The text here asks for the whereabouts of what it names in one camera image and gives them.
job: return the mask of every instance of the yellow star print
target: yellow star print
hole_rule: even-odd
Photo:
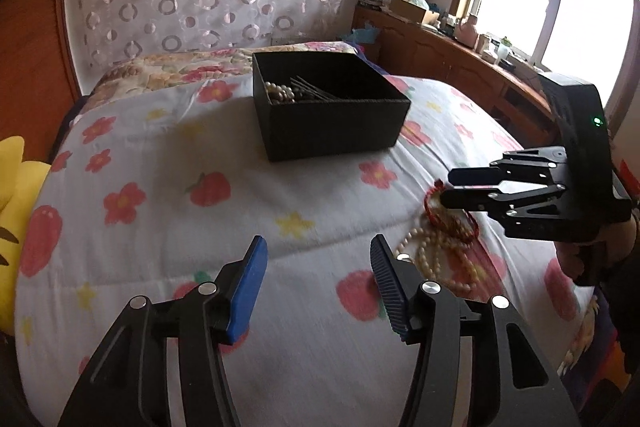
[[[24,343],[29,346],[33,338],[33,320],[31,317],[23,317],[20,321],[20,331],[24,336]]]
[[[145,120],[150,122],[152,120],[157,120],[158,118],[162,118],[166,114],[168,113],[164,109],[152,109],[146,114]]]
[[[178,126],[178,131],[185,138],[195,138],[201,132],[204,132],[204,126],[200,122],[185,122]]]
[[[442,108],[434,102],[427,102],[427,107],[433,109],[435,112],[442,112]]]
[[[91,301],[95,298],[95,291],[88,282],[76,290],[76,296],[78,296],[78,306],[83,310],[91,311]]]
[[[312,229],[316,224],[313,221],[306,221],[298,212],[292,212],[287,217],[278,217],[277,225],[280,227],[280,235],[287,237],[292,235],[296,239],[302,239],[305,231]]]

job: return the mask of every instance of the metal screw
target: metal screw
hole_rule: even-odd
[[[204,282],[198,286],[198,293],[201,295],[213,295],[216,291],[218,287],[212,282]]]
[[[138,295],[133,297],[129,301],[129,306],[131,306],[135,310],[139,310],[140,308],[144,308],[146,306],[146,297],[143,295]]]
[[[491,299],[491,304],[493,304],[496,308],[500,308],[501,310],[509,307],[509,301],[507,297],[503,297],[502,295],[496,295],[493,299]]]
[[[432,295],[436,293],[440,293],[440,285],[433,281],[427,281],[422,283],[422,291],[425,293],[430,293]]]

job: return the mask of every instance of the black box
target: black box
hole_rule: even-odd
[[[340,100],[272,104],[264,83],[297,75]],[[392,147],[411,105],[356,55],[334,52],[254,54],[254,103],[272,162]]]

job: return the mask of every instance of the yellow plush toy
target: yellow plush toy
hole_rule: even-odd
[[[15,283],[33,205],[49,165],[22,162],[24,140],[0,141],[0,330],[14,334]]]

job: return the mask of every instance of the white floral bed sheet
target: white floral bed sheet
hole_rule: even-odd
[[[45,427],[132,296],[184,295],[240,259],[256,234],[269,245],[267,272],[250,329],[224,355],[242,425],[398,423],[417,347],[382,312],[370,240],[382,232],[395,245],[436,179],[518,145],[446,84],[388,78],[412,107],[382,152],[269,163],[250,74],[116,100],[76,123],[36,204],[17,287],[20,375]],[[590,290],[562,276],[552,244],[507,239],[476,219],[484,288],[506,293],[557,367]],[[172,420],[184,425],[175,408]]]

